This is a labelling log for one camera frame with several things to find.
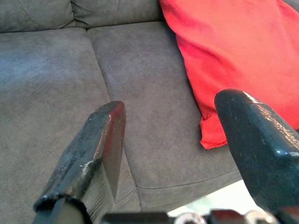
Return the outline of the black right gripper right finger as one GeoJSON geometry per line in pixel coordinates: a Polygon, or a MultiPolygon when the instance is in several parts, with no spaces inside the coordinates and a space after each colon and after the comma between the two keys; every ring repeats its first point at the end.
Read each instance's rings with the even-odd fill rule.
{"type": "Polygon", "coordinates": [[[254,202],[282,224],[298,223],[298,133],[270,106],[244,91],[222,90],[214,104],[254,202]]]}

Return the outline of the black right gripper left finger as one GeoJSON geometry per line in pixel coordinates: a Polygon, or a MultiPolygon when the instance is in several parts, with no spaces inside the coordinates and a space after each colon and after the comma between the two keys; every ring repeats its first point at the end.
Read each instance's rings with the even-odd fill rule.
{"type": "Polygon", "coordinates": [[[34,203],[35,224],[99,224],[115,204],[126,109],[112,101],[93,112],[63,151],[34,203]]]}

